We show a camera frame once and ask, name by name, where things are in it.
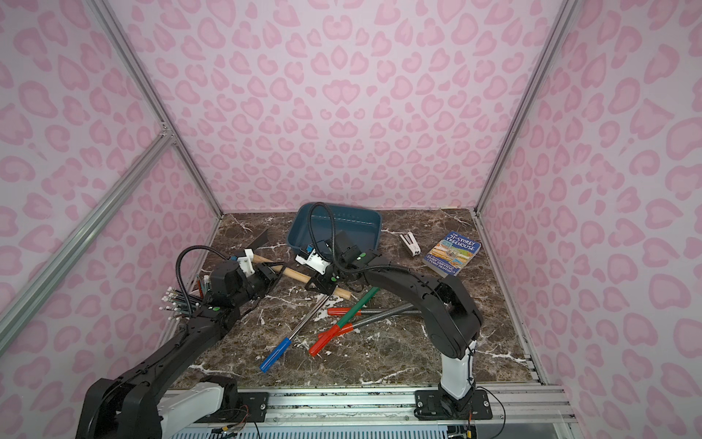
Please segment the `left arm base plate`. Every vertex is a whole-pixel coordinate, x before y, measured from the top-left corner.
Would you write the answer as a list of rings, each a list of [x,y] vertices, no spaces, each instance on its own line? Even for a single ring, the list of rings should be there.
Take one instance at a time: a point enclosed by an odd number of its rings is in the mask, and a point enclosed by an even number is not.
[[[203,418],[203,422],[220,424],[263,423],[266,419],[270,393],[239,393],[235,400],[224,402],[215,413]]]

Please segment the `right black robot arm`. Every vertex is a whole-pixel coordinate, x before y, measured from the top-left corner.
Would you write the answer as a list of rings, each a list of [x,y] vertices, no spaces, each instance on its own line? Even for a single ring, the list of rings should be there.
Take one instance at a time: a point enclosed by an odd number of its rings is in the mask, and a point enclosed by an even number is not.
[[[389,261],[374,250],[363,252],[345,232],[338,232],[320,250],[311,244],[299,252],[298,263],[323,276],[331,284],[360,281],[385,290],[420,312],[427,339],[442,354],[439,389],[458,402],[475,389],[473,358],[484,318],[461,280],[419,274]]]

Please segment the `green hoe with red grip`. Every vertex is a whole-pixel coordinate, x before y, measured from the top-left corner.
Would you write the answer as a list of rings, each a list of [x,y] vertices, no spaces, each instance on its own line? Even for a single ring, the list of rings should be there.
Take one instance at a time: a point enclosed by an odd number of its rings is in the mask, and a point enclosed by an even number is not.
[[[349,311],[347,311],[336,324],[332,325],[328,331],[325,331],[319,338],[312,347],[309,349],[309,354],[314,357],[319,354],[319,352],[335,337],[337,336],[342,329],[358,314],[358,312],[369,303],[369,301],[378,294],[380,289],[378,287],[373,287],[363,296],[354,307],[350,307]]]

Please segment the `wooden handled small hoe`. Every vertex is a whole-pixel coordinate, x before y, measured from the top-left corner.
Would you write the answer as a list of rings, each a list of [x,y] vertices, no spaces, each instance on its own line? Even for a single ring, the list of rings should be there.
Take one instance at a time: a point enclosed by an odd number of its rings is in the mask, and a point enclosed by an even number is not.
[[[270,263],[271,262],[271,260],[257,254],[257,250],[259,250],[259,248],[263,247],[263,245],[268,243],[268,241],[269,241],[268,232],[269,232],[268,229],[264,230],[251,243],[249,243],[245,246],[245,251],[250,252],[252,254],[252,261],[254,263]],[[279,273],[282,274],[283,276],[287,276],[287,277],[294,279],[295,281],[301,282],[303,284],[306,284],[312,280],[311,276],[297,272],[296,270],[294,270],[292,268],[285,268],[284,266],[279,266]],[[350,291],[348,291],[346,289],[338,287],[338,286],[336,286],[333,289],[332,295],[341,297],[345,300],[350,300],[351,298],[354,298],[353,293],[351,293]]]

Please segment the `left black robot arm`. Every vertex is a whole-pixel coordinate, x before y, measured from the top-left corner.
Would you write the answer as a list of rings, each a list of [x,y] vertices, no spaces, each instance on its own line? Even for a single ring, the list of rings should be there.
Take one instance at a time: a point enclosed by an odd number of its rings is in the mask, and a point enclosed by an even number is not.
[[[238,423],[249,413],[234,378],[208,376],[193,389],[166,397],[177,378],[241,319],[241,306],[269,294],[283,263],[226,261],[194,316],[162,347],[115,379],[97,380],[87,391],[79,438],[169,438],[209,416]]]

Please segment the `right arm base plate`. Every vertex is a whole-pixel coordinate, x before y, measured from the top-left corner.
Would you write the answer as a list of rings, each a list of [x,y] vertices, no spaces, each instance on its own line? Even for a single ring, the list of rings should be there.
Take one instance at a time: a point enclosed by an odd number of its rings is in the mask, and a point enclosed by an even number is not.
[[[421,421],[486,421],[493,419],[485,390],[471,390],[455,399],[442,389],[415,391],[414,416]]]

